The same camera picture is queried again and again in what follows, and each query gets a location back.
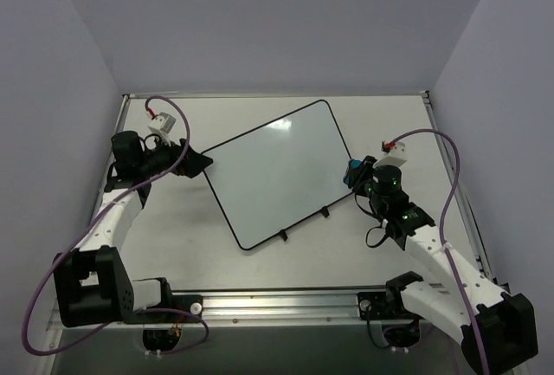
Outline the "white whiteboard black frame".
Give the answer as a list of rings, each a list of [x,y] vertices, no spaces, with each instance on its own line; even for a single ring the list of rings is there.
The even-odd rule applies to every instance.
[[[203,173],[244,251],[349,197],[351,154],[330,104],[316,100],[203,151]]]

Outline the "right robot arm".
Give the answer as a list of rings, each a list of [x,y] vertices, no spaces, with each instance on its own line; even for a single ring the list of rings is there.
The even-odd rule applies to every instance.
[[[385,284],[384,305],[397,317],[429,321],[460,347],[478,374],[502,374],[538,354],[534,308],[522,294],[510,294],[488,280],[444,238],[444,230],[403,191],[402,172],[373,157],[352,159],[345,185],[367,197],[370,214],[393,241],[447,291],[431,287],[414,271]]]

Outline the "blue bone-shaped eraser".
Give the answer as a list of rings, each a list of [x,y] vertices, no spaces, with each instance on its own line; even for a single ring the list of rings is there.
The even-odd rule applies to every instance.
[[[349,188],[352,189],[356,182],[357,177],[359,176],[360,167],[362,166],[362,161],[358,159],[350,159],[346,168],[345,175],[343,177],[343,183]]]

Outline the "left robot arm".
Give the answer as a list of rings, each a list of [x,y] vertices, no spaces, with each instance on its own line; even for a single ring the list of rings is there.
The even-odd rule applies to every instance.
[[[120,249],[133,221],[146,205],[151,180],[163,171],[195,178],[213,159],[188,146],[186,139],[155,139],[147,148],[134,131],[111,139],[114,161],[107,173],[99,219],[71,249],[54,272],[61,322],[65,327],[142,322],[139,311],[155,322],[174,313],[175,301],[164,277],[133,281],[126,272]]]

